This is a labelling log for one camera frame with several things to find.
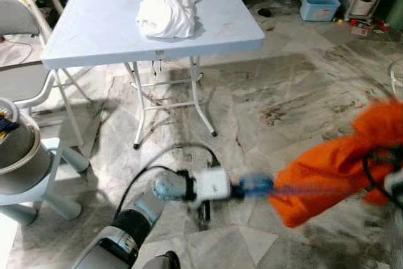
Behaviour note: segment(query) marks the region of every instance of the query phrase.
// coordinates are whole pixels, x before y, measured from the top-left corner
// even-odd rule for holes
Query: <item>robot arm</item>
[[[197,208],[203,201],[230,196],[229,177],[220,167],[206,169],[194,177],[190,177],[187,171],[163,171],[155,177],[148,190],[135,197],[128,208],[95,237],[73,269],[131,268],[168,201],[184,200]],[[144,269],[179,268],[173,267],[173,259],[169,253],[158,256]]]

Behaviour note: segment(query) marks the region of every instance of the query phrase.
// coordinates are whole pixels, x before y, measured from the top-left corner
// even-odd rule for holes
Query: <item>orange cloth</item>
[[[353,122],[355,133],[324,142],[303,153],[280,171],[275,188],[309,190],[310,194],[270,195],[271,204],[288,227],[297,227],[342,199],[368,188],[370,182],[361,164],[365,154],[376,147],[403,144],[403,103],[385,101],[363,110]],[[369,165],[376,182],[383,182],[392,166]],[[367,202],[383,203],[379,190],[370,191]]]

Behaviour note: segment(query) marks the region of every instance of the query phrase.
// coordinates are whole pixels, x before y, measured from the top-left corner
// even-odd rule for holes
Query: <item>metal table frame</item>
[[[133,66],[130,66],[129,63],[125,63],[125,68],[133,80],[134,85],[132,85],[132,86],[137,90],[137,96],[139,97],[140,109],[141,109],[140,123],[139,123],[139,127],[137,129],[137,133],[136,133],[134,144],[133,144],[134,149],[138,149],[140,147],[140,136],[141,136],[141,133],[142,133],[142,130],[144,127],[145,112],[147,110],[158,110],[160,108],[174,108],[174,107],[193,105],[196,107],[196,110],[197,110],[200,118],[203,120],[203,122],[207,126],[208,130],[212,133],[213,137],[217,136],[216,131],[214,130],[211,123],[208,121],[207,117],[205,116],[202,109],[200,108],[200,104],[198,101],[197,81],[198,81],[198,75],[200,74],[199,73],[200,56],[197,56],[195,58],[190,57],[190,66],[189,66],[190,78],[182,79],[182,80],[141,84],[139,69],[137,68],[137,62],[133,62],[132,65]],[[187,83],[187,82],[191,83],[193,101],[145,107],[144,93],[142,91],[142,88],[148,88],[151,86],[158,86],[158,85],[181,84],[181,83]]]

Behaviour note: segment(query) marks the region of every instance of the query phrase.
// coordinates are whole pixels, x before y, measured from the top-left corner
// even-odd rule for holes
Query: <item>white storage drawer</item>
[[[377,0],[356,0],[350,14],[365,16],[371,11],[376,1]]]

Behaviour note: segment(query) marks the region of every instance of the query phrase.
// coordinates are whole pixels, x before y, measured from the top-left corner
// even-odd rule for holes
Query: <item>stainless steel pot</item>
[[[41,145],[39,127],[31,117],[20,114],[8,100],[0,99],[0,108],[21,125],[0,139],[0,195],[15,195],[29,190],[47,174],[51,155]]]

